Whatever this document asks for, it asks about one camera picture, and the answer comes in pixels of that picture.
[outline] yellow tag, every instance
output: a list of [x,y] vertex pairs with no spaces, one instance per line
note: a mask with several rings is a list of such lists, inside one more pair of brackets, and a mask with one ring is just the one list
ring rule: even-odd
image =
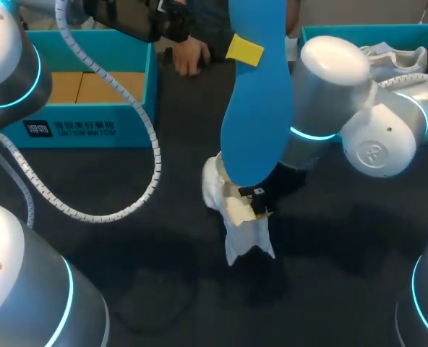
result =
[[226,55],[227,59],[235,59],[242,63],[257,67],[264,53],[264,48],[234,35]]
[[262,219],[266,219],[267,217],[269,217],[270,215],[272,215],[273,212],[267,212],[267,213],[263,213],[262,215],[257,215],[256,216],[256,220],[262,220]]

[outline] logo on box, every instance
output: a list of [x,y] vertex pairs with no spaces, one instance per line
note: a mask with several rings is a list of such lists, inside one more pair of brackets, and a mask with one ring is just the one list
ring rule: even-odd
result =
[[23,121],[30,137],[53,137],[47,121]]

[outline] cardboard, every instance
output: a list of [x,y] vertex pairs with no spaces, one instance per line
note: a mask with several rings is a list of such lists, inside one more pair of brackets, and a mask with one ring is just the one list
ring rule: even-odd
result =
[[[110,72],[138,101],[145,89],[141,72]],[[123,103],[124,99],[108,83],[92,72],[53,72],[49,103]]]
[[[140,72],[110,72],[110,74],[138,101],[142,100],[145,74]],[[76,103],[124,103],[125,100],[100,76],[85,72]]]
[[52,72],[52,94],[48,103],[76,103],[82,72]]

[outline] glowing cyan light ring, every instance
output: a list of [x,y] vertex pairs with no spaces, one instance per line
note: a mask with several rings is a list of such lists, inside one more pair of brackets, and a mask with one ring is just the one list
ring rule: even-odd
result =
[[63,317],[60,320],[60,323],[58,324],[58,327],[56,327],[55,333],[52,335],[50,340],[47,342],[45,347],[52,347],[58,337],[61,334],[61,331],[64,328],[64,325],[66,324],[69,316],[69,312],[71,311],[71,305],[72,305],[72,294],[74,293],[74,284],[72,281],[72,273],[71,269],[69,268],[68,262],[63,258],[64,264],[67,266],[68,270],[68,278],[69,278],[69,292],[68,292],[68,300],[67,300],[67,307],[64,310]]
[[38,75],[35,77],[35,81],[33,83],[33,86],[21,98],[17,99],[16,101],[13,101],[12,103],[8,103],[8,104],[5,104],[5,105],[0,105],[0,108],[7,108],[7,107],[10,107],[10,106],[16,105],[17,103],[21,103],[24,99],[26,99],[34,91],[35,87],[38,85],[39,79],[40,79],[40,71],[41,71],[41,68],[40,68],[40,56],[39,56],[39,52],[36,49],[36,47],[35,46],[33,46],[33,47],[34,47],[35,54],[38,57]]
[[418,300],[416,299],[416,293],[415,293],[416,268],[418,267],[420,259],[421,259],[421,257],[418,259],[418,262],[416,262],[416,265],[415,265],[415,268],[414,268],[414,273],[411,276],[411,293],[413,294],[414,303],[415,303],[415,307],[416,307],[416,310],[418,312],[418,315],[421,318],[424,326],[428,329],[428,322],[426,321],[426,318],[424,318],[423,312],[421,312],[421,309],[420,309],[419,304],[418,304]]
[[330,140],[330,139],[334,138],[334,136],[336,136],[336,134],[332,134],[332,135],[328,135],[328,136],[313,136],[313,135],[309,135],[309,134],[305,134],[303,132],[300,132],[298,129],[295,129],[293,127],[291,127],[290,130],[294,134],[296,134],[300,137],[303,137],[304,139],[313,140],[313,141],[326,141],[326,140]]
[[416,101],[414,98],[412,98],[411,96],[408,96],[408,95],[405,95],[402,93],[396,93],[396,94],[405,98],[405,99],[410,100],[412,103],[414,103],[421,110],[421,113],[423,114],[423,117],[424,117],[424,121],[426,123],[425,129],[424,129],[424,133],[426,134],[428,132],[428,115],[426,114],[426,111],[424,110],[423,106],[421,106],[421,104],[418,101]]

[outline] white shoe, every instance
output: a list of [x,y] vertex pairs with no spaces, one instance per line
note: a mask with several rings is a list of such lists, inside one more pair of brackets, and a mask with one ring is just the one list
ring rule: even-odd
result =
[[428,64],[428,53],[425,47],[415,51],[399,51],[386,42],[375,46],[361,47],[371,64],[371,77],[382,82],[404,74],[425,73]]
[[209,158],[202,170],[202,197],[206,206],[223,217],[227,231],[225,247],[228,265],[232,266],[238,256],[245,255],[254,246],[275,259],[268,218],[256,219],[248,198],[239,196],[238,187],[226,176],[220,153]]

